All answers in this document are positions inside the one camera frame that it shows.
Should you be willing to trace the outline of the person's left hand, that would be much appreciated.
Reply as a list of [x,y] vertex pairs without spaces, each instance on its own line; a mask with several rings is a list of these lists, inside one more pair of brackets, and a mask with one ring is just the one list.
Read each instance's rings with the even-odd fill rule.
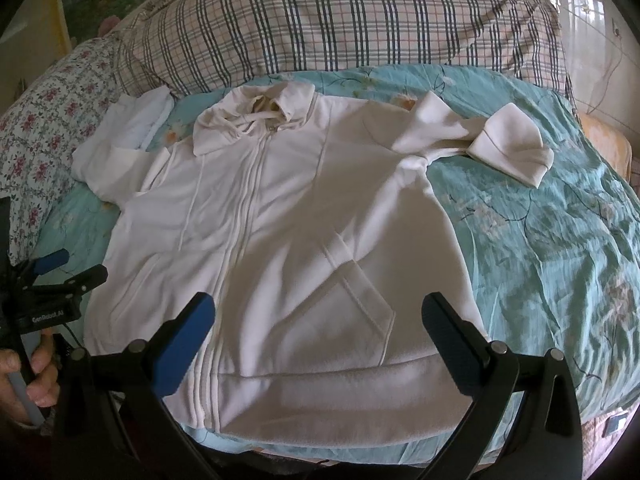
[[1,349],[1,415],[18,426],[40,428],[47,410],[58,403],[60,385],[54,355],[54,331],[45,328],[39,334],[26,366],[13,349]]

